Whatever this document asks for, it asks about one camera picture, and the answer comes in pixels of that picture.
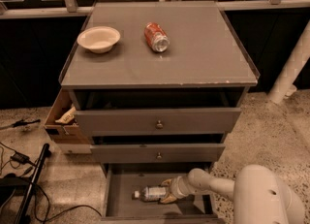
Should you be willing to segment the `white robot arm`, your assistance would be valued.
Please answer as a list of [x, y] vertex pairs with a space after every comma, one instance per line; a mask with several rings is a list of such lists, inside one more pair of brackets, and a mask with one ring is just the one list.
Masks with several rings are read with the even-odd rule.
[[212, 176], [192, 169], [186, 176], [162, 182], [168, 195], [162, 204], [208, 191], [233, 202], [233, 224], [304, 224], [305, 207], [301, 199], [280, 177], [260, 165], [248, 165], [235, 180]]

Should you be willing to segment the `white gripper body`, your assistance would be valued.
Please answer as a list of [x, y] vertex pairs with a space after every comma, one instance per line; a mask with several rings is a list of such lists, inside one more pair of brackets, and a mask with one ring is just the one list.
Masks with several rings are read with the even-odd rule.
[[176, 199], [182, 199], [190, 195], [188, 181], [184, 176], [178, 176], [171, 180], [170, 192]]

